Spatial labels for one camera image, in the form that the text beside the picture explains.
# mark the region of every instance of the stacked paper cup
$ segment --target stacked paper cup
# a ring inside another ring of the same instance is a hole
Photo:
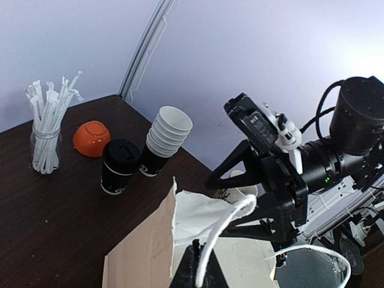
[[[192,120],[180,109],[162,107],[147,134],[140,171],[148,177],[156,176],[178,151],[192,126]]]

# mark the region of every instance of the black coffee cup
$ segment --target black coffee cup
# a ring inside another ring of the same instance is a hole
[[[141,166],[140,150],[127,140],[113,140],[105,146],[103,158],[101,187],[108,194],[121,194]]]
[[[154,177],[159,174],[160,170],[168,162],[171,157],[161,157],[153,153],[145,143],[143,152],[142,152],[142,166],[140,172],[142,172],[147,177]]]

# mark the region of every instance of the orange bowl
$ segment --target orange bowl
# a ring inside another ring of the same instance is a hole
[[[88,157],[103,156],[103,149],[110,142],[110,134],[103,123],[84,123],[73,136],[73,145],[81,154]]]

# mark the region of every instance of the paper-wrapped straw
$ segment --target paper-wrapped straw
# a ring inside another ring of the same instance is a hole
[[[34,81],[32,85],[24,89],[34,116],[33,125],[37,134],[52,135],[56,133],[60,129],[61,121],[73,96],[77,97],[79,101],[83,100],[78,90],[73,89],[81,73],[79,71],[69,85],[69,80],[63,77],[59,93],[54,91],[55,85],[53,82],[46,82],[48,90],[46,92],[45,106],[39,80]],[[50,174],[59,166],[59,155],[56,151],[58,139],[59,134],[49,139],[36,136],[32,160],[32,166],[36,171],[42,174]]]

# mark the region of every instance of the glass jar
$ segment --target glass jar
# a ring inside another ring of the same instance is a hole
[[[51,133],[42,133],[32,128],[32,166],[37,172],[51,174],[60,166],[61,143],[60,128]]]

